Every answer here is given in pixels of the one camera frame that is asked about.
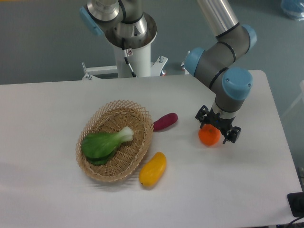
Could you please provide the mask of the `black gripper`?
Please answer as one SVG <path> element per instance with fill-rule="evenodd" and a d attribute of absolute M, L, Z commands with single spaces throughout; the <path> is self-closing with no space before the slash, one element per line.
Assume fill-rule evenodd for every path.
<path fill-rule="evenodd" d="M 216 127 L 224 136 L 223 144 L 226 142 L 235 143 L 241 133 L 241 128 L 237 126 L 232 126 L 235 117 L 230 119 L 223 119 L 220 114 L 215 114 L 213 111 L 209 112 L 209 109 L 203 105 L 195 115 L 200 123 L 200 129 L 206 124 L 211 124 Z"/>

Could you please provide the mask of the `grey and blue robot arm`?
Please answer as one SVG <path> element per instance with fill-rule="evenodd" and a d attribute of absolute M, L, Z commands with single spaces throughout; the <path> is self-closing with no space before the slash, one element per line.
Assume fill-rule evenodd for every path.
<path fill-rule="evenodd" d="M 184 62 L 185 69 L 216 95 L 212 107 L 201 107 L 196 119 L 201 125 L 214 126 L 225 141 L 234 143 L 241 129 L 232 123 L 253 78 L 233 63 L 255 45 L 257 35 L 250 26 L 240 25 L 226 0 L 200 0 L 198 6 L 217 42 L 208 50 L 193 49 Z M 152 75 L 151 55 L 144 50 L 154 41 L 157 27 L 140 0 L 90 0 L 79 13 L 94 35 L 105 35 L 114 47 L 119 77 Z"/>

